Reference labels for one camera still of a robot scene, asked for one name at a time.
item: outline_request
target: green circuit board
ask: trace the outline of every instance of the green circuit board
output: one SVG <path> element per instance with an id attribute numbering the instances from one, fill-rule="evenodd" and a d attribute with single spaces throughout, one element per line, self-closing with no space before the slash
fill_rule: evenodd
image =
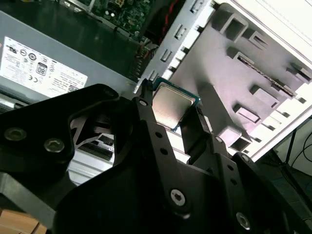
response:
<path id="1" fill-rule="evenodd" d="M 152 8 L 152 2 L 152 0 L 109 0 L 107 5 L 107 0 L 96 0 L 92 13 L 113 23 L 132 37 L 138 38 Z"/>

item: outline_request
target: red cable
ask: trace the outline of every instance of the red cable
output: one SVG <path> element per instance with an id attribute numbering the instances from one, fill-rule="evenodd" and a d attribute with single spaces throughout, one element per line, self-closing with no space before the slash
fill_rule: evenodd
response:
<path id="1" fill-rule="evenodd" d="M 163 38 L 166 35 L 167 32 L 167 28 L 168 28 L 168 24 L 169 24 L 169 16 L 172 14 L 172 11 L 174 9 L 175 4 L 178 2 L 179 0 L 175 0 L 173 3 L 171 3 L 170 7 L 169 7 L 169 12 L 166 14 L 165 17 L 165 25 L 162 28 L 162 38 L 159 39 L 159 44 L 161 44 Z"/>

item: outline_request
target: screw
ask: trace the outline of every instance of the screw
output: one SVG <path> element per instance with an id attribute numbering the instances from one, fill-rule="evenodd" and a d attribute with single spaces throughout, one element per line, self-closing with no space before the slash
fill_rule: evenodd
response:
<path id="1" fill-rule="evenodd" d="M 185 204 L 185 197 L 184 197 L 183 193 L 180 190 L 172 189 L 170 195 L 171 195 L 172 201 L 174 201 L 174 203 L 177 206 L 184 206 L 184 204 Z"/>
<path id="2" fill-rule="evenodd" d="M 48 152 L 59 153 L 64 149 L 65 145 L 63 141 L 57 138 L 50 138 L 45 141 L 44 148 Z"/>
<path id="3" fill-rule="evenodd" d="M 246 155 L 242 155 L 242 157 L 246 162 L 249 162 L 249 158 Z"/>
<path id="4" fill-rule="evenodd" d="M 146 103 L 145 101 L 143 101 L 143 100 L 140 100 L 139 103 L 140 103 L 141 105 L 143 105 L 143 106 L 147 106 L 147 103 Z"/>
<path id="5" fill-rule="evenodd" d="M 237 212 L 236 213 L 236 218 L 237 221 L 239 222 L 239 224 L 247 231 L 250 230 L 250 223 L 249 220 L 246 218 L 246 216 L 244 214 L 242 214 L 241 212 Z"/>
<path id="6" fill-rule="evenodd" d="M 216 139 L 219 143 L 222 143 L 222 142 L 223 142 L 223 140 L 222 140 L 220 137 L 218 137 L 218 136 L 216 136 L 215 139 Z"/>
<path id="7" fill-rule="evenodd" d="M 116 95 L 116 92 L 108 87 L 104 88 L 104 93 L 110 97 L 114 97 Z"/>
<path id="8" fill-rule="evenodd" d="M 4 137 L 11 141 L 20 141 L 27 137 L 27 133 L 22 128 L 9 128 L 5 130 Z"/>

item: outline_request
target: screw hole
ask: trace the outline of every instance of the screw hole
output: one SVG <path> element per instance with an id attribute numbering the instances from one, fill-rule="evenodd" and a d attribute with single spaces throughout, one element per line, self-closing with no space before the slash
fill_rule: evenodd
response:
<path id="1" fill-rule="evenodd" d="M 161 153 L 162 153 L 163 155 L 167 155 L 167 154 L 168 154 L 168 151 L 165 150 L 164 148 L 161 148 L 160 151 L 161 151 Z"/>
<path id="2" fill-rule="evenodd" d="M 162 134 L 159 133 L 159 132 L 156 132 L 155 135 L 156 135 L 158 138 L 162 138 Z"/>
<path id="3" fill-rule="evenodd" d="M 182 200 L 182 196 L 179 195 L 179 194 L 175 194 L 175 199 L 176 199 L 177 201 L 180 201 L 180 200 Z"/>
<path id="4" fill-rule="evenodd" d="M 231 179 L 231 182 L 232 182 L 232 184 L 233 184 L 233 185 L 237 185 L 237 182 L 236 182 L 236 180 L 234 180 L 234 179 Z"/>
<path id="5" fill-rule="evenodd" d="M 216 136 L 215 139 L 217 140 L 217 142 L 223 143 L 223 140 L 220 137 Z"/>
<path id="6" fill-rule="evenodd" d="M 5 130 L 4 137 L 10 141 L 20 141 L 25 139 L 27 133 L 21 128 L 9 128 Z"/>
<path id="7" fill-rule="evenodd" d="M 142 106 L 147 106 L 146 101 L 140 100 L 139 103 L 140 103 Z"/>
<path id="8" fill-rule="evenodd" d="M 104 88 L 104 93 L 110 97 L 115 96 L 115 92 L 111 88 Z"/>
<path id="9" fill-rule="evenodd" d="M 247 231 L 249 231 L 251 229 L 250 227 L 250 223 L 248 221 L 248 219 L 245 217 L 244 214 L 242 214 L 241 212 L 237 212 L 236 213 L 236 218 L 237 221 L 239 222 L 239 224 Z"/>
<path id="10" fill-rule="evenodd" d="M 45 141 L 44 148 L 51 153 L 60 153 L 64 149 L 64 143 L 60 139 L 50 138 Z"/>
<path id="11" fill-rule="evenodd" d="M 243 157 L 243 159 L 244 159 L 246 162 L 249 162 L 249 157 L 248 157 L 248 156 L 242 154 L 242 157 Z"/>

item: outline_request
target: sticker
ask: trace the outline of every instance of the sticker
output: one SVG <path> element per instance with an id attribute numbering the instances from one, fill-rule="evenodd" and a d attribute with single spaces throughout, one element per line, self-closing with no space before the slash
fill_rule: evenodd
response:
<path id="1" fill-rule="evenodd" d="M 81 89 L 88 79 L 8 37 L 4 38 L 0 76 L 50 98 Z"/>

